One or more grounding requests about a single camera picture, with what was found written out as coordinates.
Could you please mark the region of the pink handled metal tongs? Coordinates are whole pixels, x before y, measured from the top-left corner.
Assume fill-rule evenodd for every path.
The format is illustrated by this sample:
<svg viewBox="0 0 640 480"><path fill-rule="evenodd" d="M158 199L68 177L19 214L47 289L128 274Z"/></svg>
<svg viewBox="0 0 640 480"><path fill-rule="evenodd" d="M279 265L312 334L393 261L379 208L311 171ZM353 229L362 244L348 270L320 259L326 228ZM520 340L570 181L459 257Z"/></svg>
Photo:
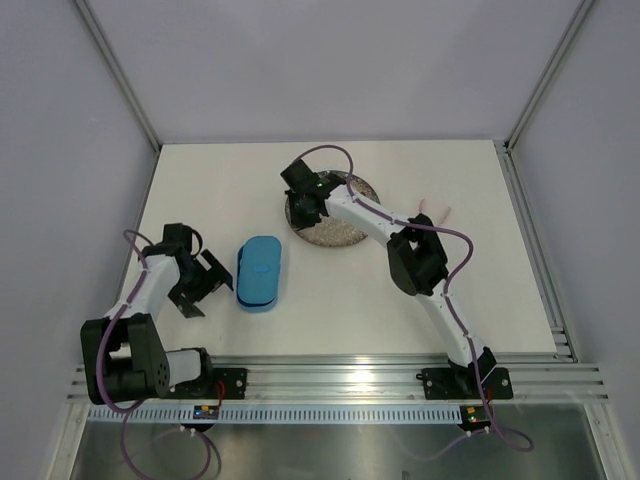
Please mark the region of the pink handled metal tongs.
<svg viewBox="0 0 640 480"><path fill-rule="evenodd" d="M427 201L426 201L425 199L422 199L422 200L419 202L418 212L419 212L420 214L424 214L424 215L428 215L428 214L429 214L429 212L428 212L428 206L427 206ZM448 219L448 217L449 217L449 215L450 215L450 214L451 214L451 207L450 207L450 206L446 206L446 207L442 210L442 212L440 213L440 215L437 217L437 220L434 222L434 224L435 224L435 225L443 225L443 224L447 221L447 219Z"/></svg>

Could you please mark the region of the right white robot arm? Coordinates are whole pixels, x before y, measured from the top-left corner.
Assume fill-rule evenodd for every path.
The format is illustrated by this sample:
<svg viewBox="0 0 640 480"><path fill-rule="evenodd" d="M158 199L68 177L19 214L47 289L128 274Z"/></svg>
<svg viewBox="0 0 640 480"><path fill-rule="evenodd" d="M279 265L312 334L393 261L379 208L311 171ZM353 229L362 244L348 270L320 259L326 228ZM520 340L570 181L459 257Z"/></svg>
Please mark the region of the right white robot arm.
<svg viewBox="0 0 640 480"><path fill-rule="evenodd" d="M344 221L385 248L391 280L415 298L427 312L444 342L451 372L447 375L460 398L486 399L501 386L497 361L461 312L451 288L452 279L468 263L454 270L440 240L441 233L463 234L433 225L429 217L395 214L352 187L351 177L312 171L300 158L281 173L287 185L290 220L297 230L316 226L323 217Z"/></svg>

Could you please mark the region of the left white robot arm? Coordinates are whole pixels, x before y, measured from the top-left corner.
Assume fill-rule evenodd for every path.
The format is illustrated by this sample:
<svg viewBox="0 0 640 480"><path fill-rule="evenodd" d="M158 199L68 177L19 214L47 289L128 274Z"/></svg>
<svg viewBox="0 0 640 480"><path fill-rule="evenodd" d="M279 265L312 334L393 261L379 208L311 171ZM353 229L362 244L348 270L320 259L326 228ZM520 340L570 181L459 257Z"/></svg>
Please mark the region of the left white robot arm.
<svg viewBox="0 0 640 480"><path fill-rule="evenodd" d="M103 317L87 320L80 338L87 391L92 403L123 412L119 402L203 398L216 387L211 357L203 347L167 351L155 320L166 302L187 319L204 313L197 304L231 273L211 254L200 258L177 244L147 246L140 276Z"/></svg>

